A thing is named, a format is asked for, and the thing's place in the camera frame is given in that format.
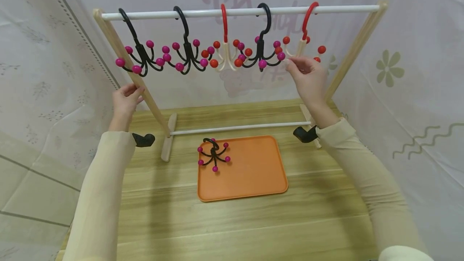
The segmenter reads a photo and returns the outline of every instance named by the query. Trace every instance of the hand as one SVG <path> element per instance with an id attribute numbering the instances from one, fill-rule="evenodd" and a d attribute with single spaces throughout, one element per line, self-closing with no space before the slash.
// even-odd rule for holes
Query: hand
<path id="1" fill-rule="evenodd" d="M 135 108 L 143 101 L 141 95 L 144 90 L 144 87 L 137 89 L 132 83 L 113 92 L 114 113 L 108 131 L 129 131 Z"/>
<path id="2" fill-rule="evenodd" d="M 295 81 L 296 90 L 320 129 L 339 121 L 324 101 L 327 72 L 316 60 L 296 57 L 287 60 L 287 71 Z"/>
<path id="3" fill-rule="evenodd" d="M 307 57 L 295 57 L 287 61 L 286 69 L 295 81 L 296 90 L 306 106 L 319 106 L 324 102 L 327 72 L 320 63 Z"/>

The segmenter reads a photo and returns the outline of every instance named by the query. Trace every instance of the wooden clothes rack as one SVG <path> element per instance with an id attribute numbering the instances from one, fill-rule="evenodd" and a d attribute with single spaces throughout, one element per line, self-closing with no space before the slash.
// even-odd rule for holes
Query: wooden clothes rack
<path id="1" fill-rule="evenodd" d="M 351 47 L 348 50 L 348 53 L 343 58 L 340 63 L 339 69 L 330 83 L 329 88 L 325 94 L 325 100 L 328 102 L 332 99 L 336 89 L 342 82 L 343 78 L 347 74 L 349 68 L 356 60 L 358 54 L 363 49 L 364 45 L 368 41 L 370 35 L 374 31 L 375 27 L 381 20 L 385 11 L 388 8 L 387 1 L 379 1 L 376 5 L 343 5 L 343 6 L 318 6 L 315 7 L 312 13 L 346 13 L 346 12 L 368 12 L 369 15 L 364 21 L 363 26 L 361 27 L 358 35 L 354 39 Z M 271 14 L 305 14 L 308 10 L 308 7 L 277 7 L 270 8 Z M 185 17 L 219 17 L 222 14 L 221 10 L 187 10 L 183 12 Z M 265 15 L 265 11 L 262 8 L 236 8 L 227 10 L 228 16 L 251 16 L 251 15 Z M 176 19 L 179 15 L 175 11 L 153 11 L 153 12 L 132 12 L 127 13 L 127 16 L 131 20 L 137 19 Z M 126 52 L 124 45 L 121 42 L 116 30 L 110 21 L 112 20 L 122 20 L 122 16 L 119 13 L 104 13 L 101 9 L 94 9 L 93 17 L 100 27 L 101 31 L 105 35 L 107 41 L 110 43 L 111 47 L 116 53 L 116 56 L 125 60 L 128 66 L 133 66 L 131 57 Z M 297 51 L 297 56 L 303 54 L 304 48 L 299 48 Z M 134 82 L 135 86 L 146 87 L 143 78 L 139 75 L 128 72 L 129 77 Z M 174 140 L 174 135 L 188 135 L 193 133 L 204 133 L 204 132 L 219 132 L 219 131 L 230 131 L 230 130 L 239 130 L 239 129 L 253 129 L 261 127 L 282 127 L 282 126 L 303 126 L 314 123 L 311 115 L 309 114 L 308 109 L 304 105 L 300 105 L 303 115 L 306 118 L 306 122 L 287 122 L 287 123 L 268 123 L 268 124 L 254 124 L 254 125 L 244 125 L 244 126 L 230 126 L 230 127 L 217 127 L 217 128 L 205 128 L 205 129 L 196 129 L 196 130 L 180 130 L 176 131 L 175 126 L 177 122 L 177 113 L 171 114 L 169 120 L 166 121 L 164 116 L 161 114 L 161 111 L 156 105 L 155 100 L 150 94 L 148 89 L 145 89 L 142 94 L 145 102 L 147 103 L 150 111 L 152 112 L 155 119 L 161 125 L 165 139 L 163 143 L 161 159 L 168 162 L 171 155 L 171 148 Z M 320 148 L 321 145 L 318 142 L 318 139 L 314 141 L 317 148 Z"/>

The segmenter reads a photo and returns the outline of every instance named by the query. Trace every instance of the white horizontal bar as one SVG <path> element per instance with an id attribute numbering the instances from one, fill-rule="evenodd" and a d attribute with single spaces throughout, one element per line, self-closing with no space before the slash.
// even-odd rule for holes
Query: white horizontal bar
<path id="1" fill-rule="evenodd" d="M 193 135 L 196 133 L 204 133 L 204 132 L 219 132 L 219 131 L 230 131 L 230 130 L 265 128 L 265 127 L 284 127 L 284 126 L 303 126 L 303 125 L 311 125 L 311 121 L 253 124 L 253 125 L 242 125 L 242 126 L 195 129 L 195 130 L 181 130 L 181 131 L 172 131 L 171 135 Z"/>
<path id="2" fill-rule="evenodd" d="M 271 14 L 305 14 L 308 6 L 296 7 L 271 7 Z M 318 6 L 313 9 L 312 13 L 342 13 L 342 12 L 374 12 L 379 10 L 379 5 L 339 5 L 339 6 Z M 228 9 L 228 17 L 241 17 L 252 15 L 265 15 L 262 8 L 232 8 Z M 214 10 L 185 10 L 185 17 L 220 17 L 222 11 Z M 128 12 L 129 19 L 176 19 L 179 14 L 175 11 L 146 11 L 146 12 Z M 101 15 L 103 20 L 122 20 L 119 13 L 104 13 Z"/>

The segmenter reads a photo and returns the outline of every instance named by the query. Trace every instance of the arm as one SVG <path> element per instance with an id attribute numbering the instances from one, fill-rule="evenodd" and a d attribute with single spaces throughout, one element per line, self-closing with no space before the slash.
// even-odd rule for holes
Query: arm
<path id="1" fill-rule="evenodd" d="M 395 260 L 390 259 L 390 252 L 401 246 L 405 246 L 406 255 L 400 252 L 397 256 L 414 257 L 412 254 L 417 253 L 425 259 L 408 260 L 431 260 L 423 253 L 426 252 L 425 246 L 393 176 L 360 142 L 353 127 L 346 120 L 340 121 L 324 102 L 326 71 L 317 62 L 307 58 L 291 59 L 287 71 L 292 75 L 298 93 L 315 119 L 318 126 L 316 132 L 323 147 L 352 179 L 366 203 L 377 247 L 383 251 L 381 260 Z"/>
<path id="2" fill-rule="evenodd" d="M 116 260 L 122 179 L 135 151 L 128 127 L 142 92 L 130 84 L 113 93 L 115 114 L 82 183 L 64 261 Z"/>

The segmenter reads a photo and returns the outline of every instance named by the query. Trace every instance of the white curtain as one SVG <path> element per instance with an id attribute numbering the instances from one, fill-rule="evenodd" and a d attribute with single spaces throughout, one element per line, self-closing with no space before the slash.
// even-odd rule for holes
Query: white curtain
<path id="1" fill-rule="evenodd" d="M 0 0 L 0 260 L 52 261 L 118 87 L 65 0 Z"/>
<path id="2" fill-rule="evenodd" d="M 93 8 L 106 12 L 375 4 L 378 0 L 77 0 L 88 19 Z M 406 195 L 419 231 L 436 260 L 461 260 L 464 255 L 463 190 L 463 1 L 389 0 L 390 7 L 342 82 L 335 101 L 358 135 L 394 174 Z M 360 29 L 366 14 L 313 14 L 309 20 L 311 43 L 306 54 L 317 56 L 325 45 L 323 65 L 333 77 Z M 301 36 L 302 15 L 274 16 L 265 35 L 265 53 L 272 42 L 289 35 L 294 51 Z M 187 19 L 190 42 L 201 50 L 222 41 L 221 19 Z M 229 41 L 235 38 L 256 50 L 254 38 L 265 28 L 263 17 L 229 17 Z M 163 45 L 182 43 L 180 21 L 133 22 L 139 39 L 155 42 L 156 57 Z M 126 45 L 134 45 L 125 23 L 114 26 Z M 180 62 L 171 53 L 173 62 Z M 108 61 L 110 70 L 119 69 Z M 216 72 L 211 67 L 187 76 L 174 68 L 149 71 L 147 87 L 160 108 L 209 106 L 297 97 L 283 66 Z"/>

